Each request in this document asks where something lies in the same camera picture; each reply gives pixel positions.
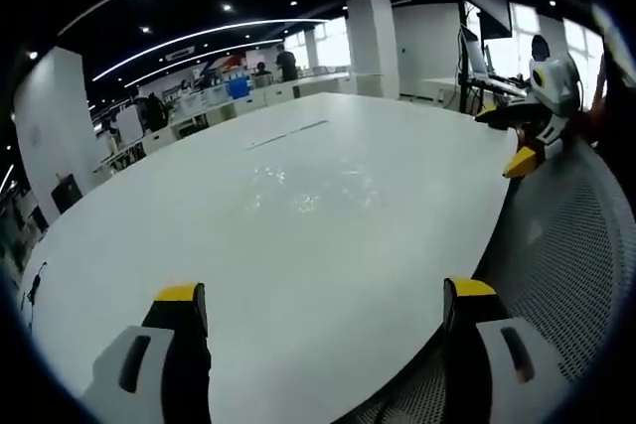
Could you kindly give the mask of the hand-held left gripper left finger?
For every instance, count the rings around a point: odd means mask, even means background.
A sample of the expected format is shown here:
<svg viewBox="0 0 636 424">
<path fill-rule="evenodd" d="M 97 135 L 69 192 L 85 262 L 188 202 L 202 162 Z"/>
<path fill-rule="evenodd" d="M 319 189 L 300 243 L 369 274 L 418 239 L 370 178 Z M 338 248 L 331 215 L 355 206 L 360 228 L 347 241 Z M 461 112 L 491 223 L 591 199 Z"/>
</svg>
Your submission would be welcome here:
<svg viewBox="0 0 636 424">
<path fill-rule="evenodd" d="M 92 367 L 82 405 L 99 423 L 210 423 L 205 285 L 168 287 Z"/>
</svg>

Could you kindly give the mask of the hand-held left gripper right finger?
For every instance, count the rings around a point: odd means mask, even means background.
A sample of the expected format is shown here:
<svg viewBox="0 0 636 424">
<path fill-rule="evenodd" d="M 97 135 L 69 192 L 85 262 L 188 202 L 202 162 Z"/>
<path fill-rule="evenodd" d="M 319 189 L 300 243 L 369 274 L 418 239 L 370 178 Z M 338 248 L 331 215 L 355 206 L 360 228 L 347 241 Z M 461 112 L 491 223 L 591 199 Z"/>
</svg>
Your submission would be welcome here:
<svg viewBox="0 0 636 424">
<path fill-rule="evenodd" d="M 483 281 L 444 280 L 445 423 L 544 423 L 566 392 L 561 356 Z"/>
</svg>

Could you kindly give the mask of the person's right hand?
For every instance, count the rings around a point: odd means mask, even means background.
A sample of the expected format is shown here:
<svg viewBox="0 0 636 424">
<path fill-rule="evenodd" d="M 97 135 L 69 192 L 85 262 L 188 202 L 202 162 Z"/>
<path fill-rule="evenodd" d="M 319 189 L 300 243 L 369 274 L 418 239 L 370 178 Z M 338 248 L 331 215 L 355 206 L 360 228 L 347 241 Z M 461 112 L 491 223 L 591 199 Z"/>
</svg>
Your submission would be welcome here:
<svg viewBox="0 0 636 424">
<path fill-rule="evenodd" d="M 606 50 L 601 56 L 599 72 L 596 78 L 596 86 L 588 110 L 577 112 L 569 122 L 569 131 L 573 137 L 585 141 L 589 145 L 598 147 L 601 144 L 603 134 L 603 122 L 605 116 L 605 101 L 608 86 L 608 64 L 611 55 Z"/>
</svg>

